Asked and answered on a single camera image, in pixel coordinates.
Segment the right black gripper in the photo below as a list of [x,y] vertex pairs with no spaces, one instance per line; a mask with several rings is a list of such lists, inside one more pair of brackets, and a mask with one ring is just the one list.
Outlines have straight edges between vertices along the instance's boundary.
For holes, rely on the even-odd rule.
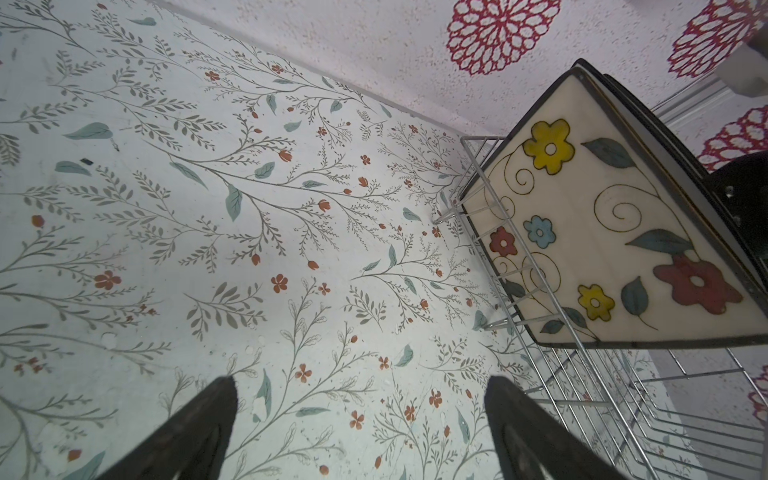
[[762,282],[767,281],[767,151],[738,157],[704,179],[720,218]]

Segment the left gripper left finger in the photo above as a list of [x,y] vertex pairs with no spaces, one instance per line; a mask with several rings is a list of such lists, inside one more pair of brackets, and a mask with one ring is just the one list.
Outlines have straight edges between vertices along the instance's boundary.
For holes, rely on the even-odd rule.
[[234,378],[218,377],[99,477],[217,479],[237,410]]

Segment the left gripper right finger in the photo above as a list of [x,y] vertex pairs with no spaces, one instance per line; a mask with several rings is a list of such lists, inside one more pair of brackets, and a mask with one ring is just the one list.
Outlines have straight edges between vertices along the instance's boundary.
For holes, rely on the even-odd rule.
[[484,405],[504,479],[624,477],[508,378],[489,378]]

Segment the white square plate black rim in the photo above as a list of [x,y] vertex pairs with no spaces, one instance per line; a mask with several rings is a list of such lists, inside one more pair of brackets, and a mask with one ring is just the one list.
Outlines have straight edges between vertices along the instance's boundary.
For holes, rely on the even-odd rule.
[[739,251],[734,237],[720,218],[719,209],[704,182],[710,173],[699,160],[648,107],[612,76],[599,72],[583,58],[577,59],[573,67],[583,72],[605,99],[615,102],[618,111],[629,116],[629,125],[640,129],[640,138],[650,142],[651,152],[660,157],[652,170],[662,179],[662,184],[683,212],[699,230],[720,242],[751,280],[766,290],[767,281],[762,282],[756,275],[756,270]]

